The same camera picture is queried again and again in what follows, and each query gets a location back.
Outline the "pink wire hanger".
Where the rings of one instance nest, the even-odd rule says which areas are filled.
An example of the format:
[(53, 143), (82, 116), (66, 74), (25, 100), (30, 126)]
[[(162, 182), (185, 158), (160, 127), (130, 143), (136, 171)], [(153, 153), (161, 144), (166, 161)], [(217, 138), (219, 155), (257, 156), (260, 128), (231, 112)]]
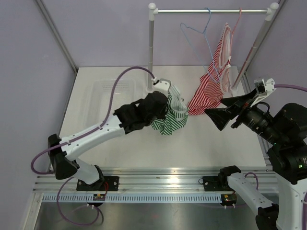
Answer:
[(233, 30), (232, 30), (232, 32), (231, 32), (231, 40), (230, 40), (230, 57), (232, 57), (232, 46), (233, 46), (234, 34), (235, 34), (235, 31), (236, 31), (237, 25), (238, 25), (238, 23), (239, 23), (239, 21), (240, 21), (240, 19), (241, 19), (241, 15), (242, 15), (242, 8), (240, 7), (240, 8), (239, 8), (239, 17), (238, 17), (238, 19), (237, 19), (237, 21), (236, 21), (236, 24), (235, 24), (235, 26), (234, 26), (234, 28), (233, 28)]

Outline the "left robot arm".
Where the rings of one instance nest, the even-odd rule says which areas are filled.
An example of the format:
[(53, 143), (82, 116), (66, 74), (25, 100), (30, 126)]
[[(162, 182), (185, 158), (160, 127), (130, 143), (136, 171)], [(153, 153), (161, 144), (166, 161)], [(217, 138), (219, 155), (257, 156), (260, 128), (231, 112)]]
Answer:
[(56, 134), (49, 136), (48, 156), (56, 179), (76, 178), (82, 183), (83, 191), (105, 189), (106, 179), (99, 166), (88, 164), (79, 156), (110, 139), (141, 130), (157, 118), (165, 118), (167, 102), (163, 93), (149, 93), (144, 99), (115, 110), (103, 125), (94, 125), (65, 138)]

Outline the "green striped tank top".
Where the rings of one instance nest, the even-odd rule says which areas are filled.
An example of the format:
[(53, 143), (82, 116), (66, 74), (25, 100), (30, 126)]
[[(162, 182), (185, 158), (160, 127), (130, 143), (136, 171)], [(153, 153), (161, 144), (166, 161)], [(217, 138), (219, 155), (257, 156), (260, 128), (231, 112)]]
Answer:
[(165, 119), (154, 120), (151, 127), (161, 135), (170, 136), (185, 127), (188, 117), (188, 107), (184, 104), (179, 89), (175, 85), (171, 85), (168, 91)]

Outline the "blue wire hanger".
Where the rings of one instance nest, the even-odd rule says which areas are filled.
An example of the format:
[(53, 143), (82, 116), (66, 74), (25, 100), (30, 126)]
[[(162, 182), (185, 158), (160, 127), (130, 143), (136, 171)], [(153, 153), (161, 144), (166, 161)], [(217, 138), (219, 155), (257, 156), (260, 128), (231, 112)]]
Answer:
[(210, 44), (209, 44), (209, 41), (208, 41), (208, 38), (206, 36), (206, 31), (207, 31), (207, 27), (208, 27), (208, 24), (210, 23), (210, 20), (211, 20), (211, 17), (212, 17), (212, 11), (209, 9), (209, 8), (204, 8), (205, 10), (207, 10), (209, 12), (209, 19), (204, 27), (204, 29), (202, 31), (200, 30), (197, 30), (196, 28), (193, 28), (191, 26), (187, 26), (185, 23), (180, 23), (180, 30), (181, 32), (183, 33), (187, 43), (189, 44), (190, 48), (192, 48), (192, 51), (193, 53), (196, 55), (198, 61), (200, 62), (201, 66), (203, 68), (205, 68), (205, 65), (204, 65), (204, 61), (203, 59), (200, 57), (196, 47), (193, 45), (193, 43), (190, 41), (187, 33), (185, 32), (185, 29), (190, 29), (190, 30), (193, 30), (199, 34), (201, 34), (203, 36), (203, 38), (205, 39), (206, 41), (206, 44), (208, 46), (208, 49), (209, 49), (209, 53), (210, 53), (210, 57), (211, 57), (211, 61), (213, 61), (213, 53), (212, 53), (212, 50), (211, 50), (211, 47), (210, 47)]

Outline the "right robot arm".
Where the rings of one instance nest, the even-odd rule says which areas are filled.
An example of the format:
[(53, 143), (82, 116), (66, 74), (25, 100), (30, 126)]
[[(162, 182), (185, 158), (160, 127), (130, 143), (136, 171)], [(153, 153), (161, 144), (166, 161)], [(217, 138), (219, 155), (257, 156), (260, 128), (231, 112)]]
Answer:
[(307, 110), (287, 103), (272, 116), (262, 111), (259, 93), (221, 100), (223, 107), (206, 109), (219, 130), (245, 125), (271, 144), (267, 151), (276, 174), (279, 202), (273, 203), (252, 186), (236, 166), (224, 167), (218, 185), (236, 192), (255, 215), (260, 230), (304, 230), (307, 227)]

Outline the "red striped tank top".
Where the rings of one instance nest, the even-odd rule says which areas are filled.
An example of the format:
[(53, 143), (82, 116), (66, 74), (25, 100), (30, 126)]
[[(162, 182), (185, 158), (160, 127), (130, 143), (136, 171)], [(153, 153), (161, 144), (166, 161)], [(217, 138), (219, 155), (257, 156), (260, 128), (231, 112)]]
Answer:
[(189, 115), (201, 115), (206, 109), (216, 108), (228, 92), (231, 68), (231, 27), (226, 23), (213, 59), (206, 73), (200, 77), (200, 85), (188, 102)]

